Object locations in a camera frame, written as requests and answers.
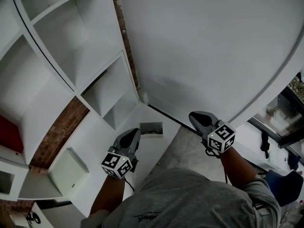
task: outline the red cushion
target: red cushion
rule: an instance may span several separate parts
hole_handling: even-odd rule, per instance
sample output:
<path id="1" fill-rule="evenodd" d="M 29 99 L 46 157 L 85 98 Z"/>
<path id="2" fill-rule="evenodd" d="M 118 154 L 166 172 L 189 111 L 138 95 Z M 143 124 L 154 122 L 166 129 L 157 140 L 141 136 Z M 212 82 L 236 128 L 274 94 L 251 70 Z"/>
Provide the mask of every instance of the red cushion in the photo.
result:
<path id="1" fill-rule="evenodd" d="M 22 153 L 23 144 L 18 127 L 0 115 L 0 144 L 13 151 Z"/>

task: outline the gray floor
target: gray floor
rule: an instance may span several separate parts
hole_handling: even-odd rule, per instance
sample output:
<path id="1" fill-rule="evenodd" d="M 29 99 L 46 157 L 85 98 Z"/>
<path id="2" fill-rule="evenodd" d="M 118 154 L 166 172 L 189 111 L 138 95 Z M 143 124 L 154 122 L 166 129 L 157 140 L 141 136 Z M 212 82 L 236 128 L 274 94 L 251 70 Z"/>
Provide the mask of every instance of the gray floor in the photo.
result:
<path id="1" fill-rule="evenodd" d="M 205 154 L 201 138 L 181 127 L 152 173 L 173 168 L 184 167 L 194 170 L 210 180 L 225 182 L 221 161 Z"/>

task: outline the forearm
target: forearm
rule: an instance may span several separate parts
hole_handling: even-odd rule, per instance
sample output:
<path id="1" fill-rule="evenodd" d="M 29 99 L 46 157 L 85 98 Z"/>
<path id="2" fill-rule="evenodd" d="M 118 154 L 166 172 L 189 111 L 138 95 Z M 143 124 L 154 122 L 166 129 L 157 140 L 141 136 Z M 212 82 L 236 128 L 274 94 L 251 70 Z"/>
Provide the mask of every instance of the forearm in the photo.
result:
<path id="1" fill-rule="evenodd" d="M 257 175 L 253 167 L 233 147 L 221 154 L 220 160 L 231 184 L 236 188 L 243 187 Z"/>
<path id="2" fill-rule="evenodd" d="M 91 207 L 90 214 L 94 214 L 102 209 L 112 212 L 122 203 L 124 196 L 123 193 L 124 178 L 120 180 L 111 176 L 107 176 Z"/>

